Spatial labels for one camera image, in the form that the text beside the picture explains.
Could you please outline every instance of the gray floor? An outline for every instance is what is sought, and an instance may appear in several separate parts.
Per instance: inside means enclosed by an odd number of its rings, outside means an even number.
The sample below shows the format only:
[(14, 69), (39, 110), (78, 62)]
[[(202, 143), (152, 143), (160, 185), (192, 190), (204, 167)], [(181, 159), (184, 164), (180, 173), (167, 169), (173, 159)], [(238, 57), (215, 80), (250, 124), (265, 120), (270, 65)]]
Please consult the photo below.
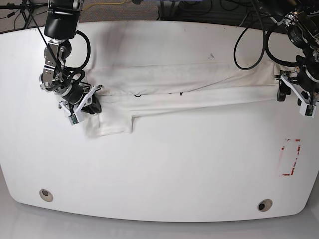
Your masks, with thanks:
[[(0, 0), (0, 4), (7, 4), (7, 1), (19, 5), (21, 0)], [(33, 0), (33, 3), (44, 3), (47, 0)], [(122, 2), (122, 0), (85, 0), (84, 8), (96, 2)], [(47, 7), (42, 7), (34, 12), (34, 18), (39, 26), (43, 26), (46, 21)], [(0, 18), (5, 17), (12, 10), (0, 9)], [(17, 12), (10, 18), (0, 19), (0, 32), (15, 28), (21, 28), (24, 25), (22, 15)], [(90, 21), (116, 21), (116, 20), (156, 20), (158, 18), (158, 7), (154, 1), (143, 1), (141, 5), (135, 5), (131, 0), (120, 5), (98, 5), (93, 6), (81, 15), (80, 22)]]

